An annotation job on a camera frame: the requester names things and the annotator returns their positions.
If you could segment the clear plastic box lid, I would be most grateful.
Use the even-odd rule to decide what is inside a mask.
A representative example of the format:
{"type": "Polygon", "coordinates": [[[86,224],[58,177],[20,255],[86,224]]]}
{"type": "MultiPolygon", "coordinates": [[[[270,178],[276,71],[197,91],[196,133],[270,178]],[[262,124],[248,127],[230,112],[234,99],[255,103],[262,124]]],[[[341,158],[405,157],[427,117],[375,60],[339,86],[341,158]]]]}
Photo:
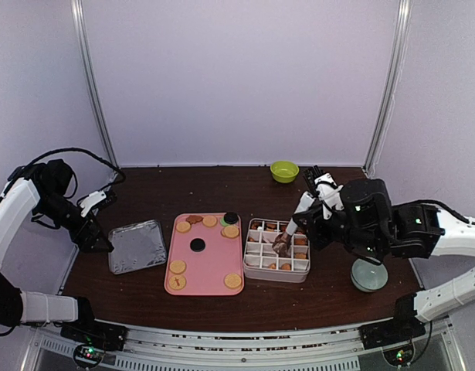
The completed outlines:
{"type": "Polygon", "coordinates": [[[167,248],[157,220],[112,229],[108,240],[114,248],[108,254],[112,274],[126,274],[167,262],[167,248]]]}

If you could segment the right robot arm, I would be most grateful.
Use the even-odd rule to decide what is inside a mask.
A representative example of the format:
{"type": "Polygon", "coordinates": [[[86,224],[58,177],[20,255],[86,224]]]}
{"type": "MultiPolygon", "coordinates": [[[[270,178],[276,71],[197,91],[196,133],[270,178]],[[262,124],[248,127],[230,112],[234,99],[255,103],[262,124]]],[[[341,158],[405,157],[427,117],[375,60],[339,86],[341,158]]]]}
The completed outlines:
{"type": "MultiPolygon", "coordinates": [[[[337,185],[325,176],[309,179],[283,234],[289,241],[305,232],[318,250],[340,243],[370,266],[385,256],[430,258],[443,255],[475,257],[475,218],[446,204],[421,199],[392,205],[381,179],[356,179],[337,185]]],[[[363,339],[402,341],[426,332],[426,323],[475,300],[475,268],[426,291],[400,297],[389,320],[363,325],[363,339]]]]}

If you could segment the lilac divided storage box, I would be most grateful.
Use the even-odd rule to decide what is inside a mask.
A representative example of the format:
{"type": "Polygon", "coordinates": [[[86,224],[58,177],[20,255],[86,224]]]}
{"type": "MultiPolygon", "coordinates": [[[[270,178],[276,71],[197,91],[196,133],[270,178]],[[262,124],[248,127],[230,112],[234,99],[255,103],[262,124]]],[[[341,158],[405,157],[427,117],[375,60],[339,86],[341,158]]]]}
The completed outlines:
{"type": "Polygon", "coordinates": [[[287,224],[280,220],[250,220],[243,254],[246,278],[295,284],[306,281],[310,272],[310,242],[303,231],[292,235],[289,256],[281,257],[272,248],[287,224]]]}

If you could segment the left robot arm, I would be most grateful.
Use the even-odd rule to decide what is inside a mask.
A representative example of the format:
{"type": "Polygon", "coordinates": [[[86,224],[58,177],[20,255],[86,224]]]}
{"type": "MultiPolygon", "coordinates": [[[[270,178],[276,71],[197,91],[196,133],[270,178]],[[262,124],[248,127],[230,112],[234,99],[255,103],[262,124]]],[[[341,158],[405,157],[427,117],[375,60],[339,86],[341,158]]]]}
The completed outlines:
{"type": "Polygon", "coordinates": [[[97,341],[100,324],[90,301],[83,297],[46,294],[18,288],[5,276],[5,264],[16,257],[15,241],[22,242],[22,227],[29,219],[64,229],[79,251],[111,252],[106,235],[95,217],[96,209],[110,200],[109,189],[99,189],[73,203],[66,196],[73,170],[62,159],[34,162],[17,168],[0,195],[0,326],[70,323],[72,332],[85,343],[97,341]]]}

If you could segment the brown flower cookie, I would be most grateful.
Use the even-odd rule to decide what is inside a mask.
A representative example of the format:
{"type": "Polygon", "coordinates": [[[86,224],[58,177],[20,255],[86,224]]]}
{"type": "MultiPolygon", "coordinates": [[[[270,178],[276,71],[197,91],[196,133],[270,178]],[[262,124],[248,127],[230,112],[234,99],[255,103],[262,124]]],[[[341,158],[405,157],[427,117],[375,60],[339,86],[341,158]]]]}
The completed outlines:
{"type": "Polygon", "coordinates": [[[189,215],[185,218],[185,221],[190,224],[196,224],[202,222],[204,219],[203,216],[200,215],[189,215]]]}

